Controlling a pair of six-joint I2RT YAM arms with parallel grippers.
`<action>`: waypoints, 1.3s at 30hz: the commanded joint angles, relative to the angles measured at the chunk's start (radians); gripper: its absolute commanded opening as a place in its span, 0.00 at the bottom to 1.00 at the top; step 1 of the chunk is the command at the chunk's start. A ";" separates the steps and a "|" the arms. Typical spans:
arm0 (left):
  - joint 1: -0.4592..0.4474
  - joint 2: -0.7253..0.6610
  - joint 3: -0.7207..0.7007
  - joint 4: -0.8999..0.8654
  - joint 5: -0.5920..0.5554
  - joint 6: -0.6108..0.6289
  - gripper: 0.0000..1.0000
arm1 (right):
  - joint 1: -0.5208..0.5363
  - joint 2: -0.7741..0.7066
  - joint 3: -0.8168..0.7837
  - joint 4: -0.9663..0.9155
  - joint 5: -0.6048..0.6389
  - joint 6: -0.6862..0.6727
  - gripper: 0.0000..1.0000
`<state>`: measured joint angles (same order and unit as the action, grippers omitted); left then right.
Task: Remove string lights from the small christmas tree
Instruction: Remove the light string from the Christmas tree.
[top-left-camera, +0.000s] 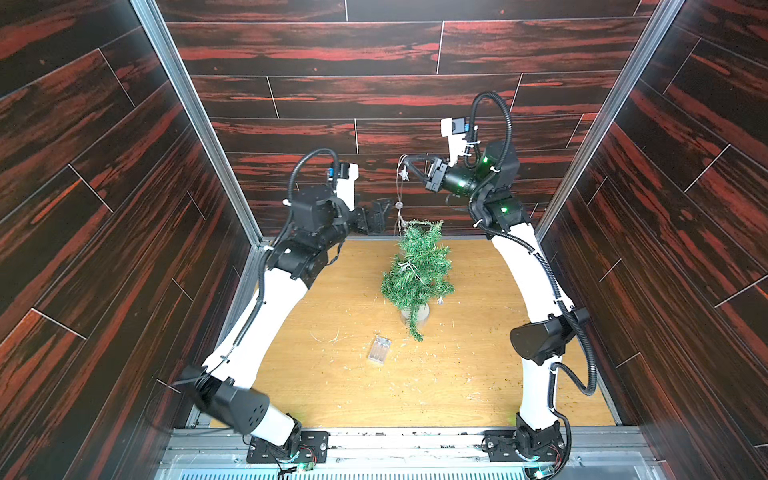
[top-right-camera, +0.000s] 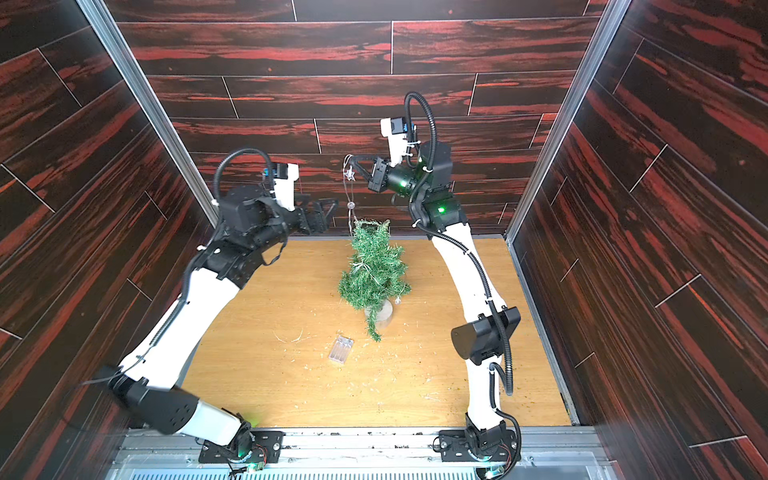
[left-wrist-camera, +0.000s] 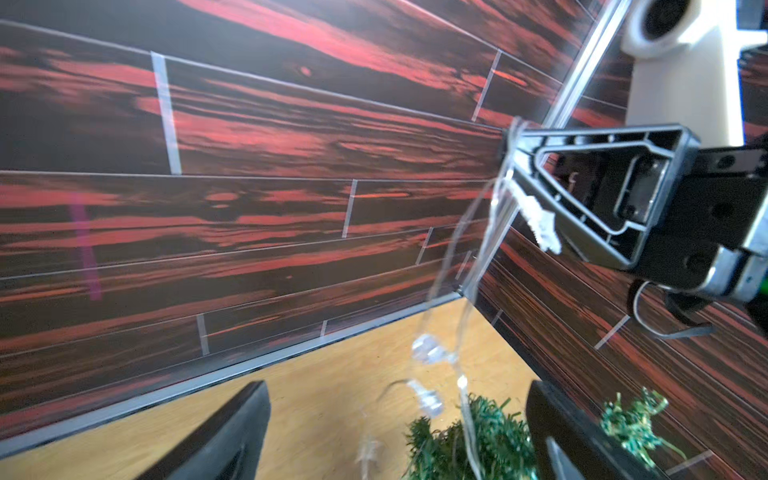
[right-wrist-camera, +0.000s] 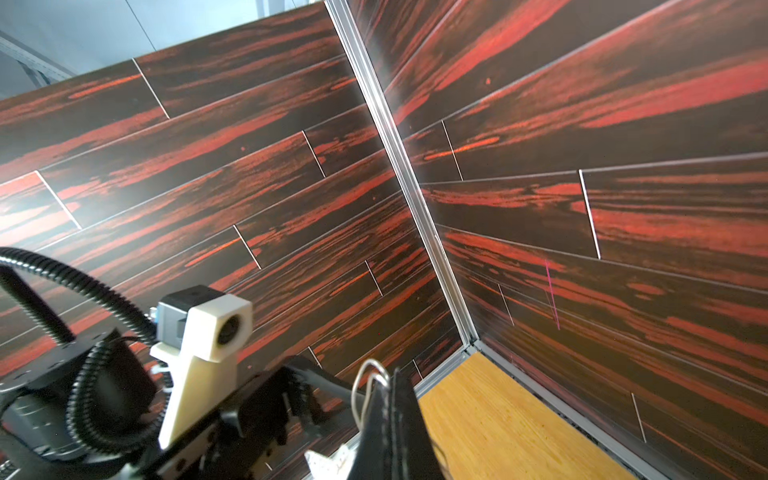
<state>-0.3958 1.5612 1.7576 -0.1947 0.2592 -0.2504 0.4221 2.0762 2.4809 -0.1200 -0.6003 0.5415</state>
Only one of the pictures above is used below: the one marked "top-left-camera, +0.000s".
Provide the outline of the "white string lights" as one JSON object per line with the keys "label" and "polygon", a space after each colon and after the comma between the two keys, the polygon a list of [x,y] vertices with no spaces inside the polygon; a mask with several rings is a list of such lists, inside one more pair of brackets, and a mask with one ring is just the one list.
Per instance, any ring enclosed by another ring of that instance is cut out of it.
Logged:
{"label": "white string lights", "polygon": [[404,209],[406,208],[406,205],[404,203],[404,190],[405,187],[409,183],[414,183],[416,181],[424,182],[425,180],[420,180],[414,173],[412,173],[403,163],[402,158],[404,155],[401,156],[401,158],[398,160],[397,170],[396,170],[396,195],[397,195],[397,201],[395,204],[395,210],[396,210],[396,224],[395,224],[395,232],[399,235],[399,240],[401,239],[404,230],[407,228],[407,225],[410,221],[413,220],[423,220],[423,219],[417,219],[415,217],[408,219],[407,216],[403,213]]}

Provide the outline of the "small green christmas tree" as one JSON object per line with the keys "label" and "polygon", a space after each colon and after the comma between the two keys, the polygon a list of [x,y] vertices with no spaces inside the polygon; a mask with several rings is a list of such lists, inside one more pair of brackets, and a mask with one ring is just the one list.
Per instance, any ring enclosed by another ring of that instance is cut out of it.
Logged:
{"label": "small green christmas tree", "polygon": [[[410,221],[398,242],[399,251],[390,270],[383,275],[382,295],[399,311],[410,309],[412,319],[420,305],[455,292],[449,281],[451,250],[442,244],[442,225],[442,221]],[[423,341],[421,330],[407,329],[416,341]]]}

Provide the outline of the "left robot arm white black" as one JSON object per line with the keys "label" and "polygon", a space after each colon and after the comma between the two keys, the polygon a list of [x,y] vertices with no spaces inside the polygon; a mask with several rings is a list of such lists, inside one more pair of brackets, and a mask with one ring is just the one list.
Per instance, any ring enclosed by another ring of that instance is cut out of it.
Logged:
{"label": "left robot arm white black", "polygon": [[267,442],[285,458],[299,448],[301,424],[253,384],[285,320],[332,263],[329,249],[340,248],[351,232],[385,230],[392,202],[357,206],[353,186],[353,181],[343,180],[337,187],[310,185],[289,193],[284,201],[289,218],[258,258],[256,295],[202,366],[187,366],[176,382],[203,413],[241,435]]}

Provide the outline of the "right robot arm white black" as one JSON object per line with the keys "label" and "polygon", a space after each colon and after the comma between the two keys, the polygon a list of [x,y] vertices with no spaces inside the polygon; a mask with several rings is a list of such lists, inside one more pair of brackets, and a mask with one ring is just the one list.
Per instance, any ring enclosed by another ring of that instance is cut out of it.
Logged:
{"label": "right robot arm white black", "polygon": [[528,323],[510,332],[522,360],[522,401],[513,434],[489,434],[482,442],[490,460],[510,455],[533,478],[559,473],[572,443],[567,417],[556,408],[557,380],[567,375],[586,395],[596,389],[594,351],[583,330],[589,314],[560,288],[520,201],[511,192],[520,161],[506,141],[487,146],[476,163],[453,164],[435,156],[405,155],[407,172],[432,192],[468,201],[475,228],[485,233],[508,266],[522,295]]}

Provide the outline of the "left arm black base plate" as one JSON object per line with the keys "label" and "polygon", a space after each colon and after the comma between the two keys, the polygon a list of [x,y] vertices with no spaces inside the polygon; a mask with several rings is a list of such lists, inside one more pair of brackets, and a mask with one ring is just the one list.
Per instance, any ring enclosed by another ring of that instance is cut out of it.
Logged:
{"label": "left arm black base plate", "polygon": [[321,430],[301,430],[280,446],[253,437],[249,443],[246,462],[248,464],[325,463],[329,439],[330,433]]}

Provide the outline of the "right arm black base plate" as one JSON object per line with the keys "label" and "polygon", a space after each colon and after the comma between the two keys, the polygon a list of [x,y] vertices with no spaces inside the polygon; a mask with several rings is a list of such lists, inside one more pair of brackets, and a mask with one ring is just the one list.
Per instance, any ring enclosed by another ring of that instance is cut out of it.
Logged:
{"label": "right arm black base plate", "polygon": [[491,462],[559,464],[565,459],[566,444],[558,425],[540,430],[520,427],[486,431],[481,450]]}

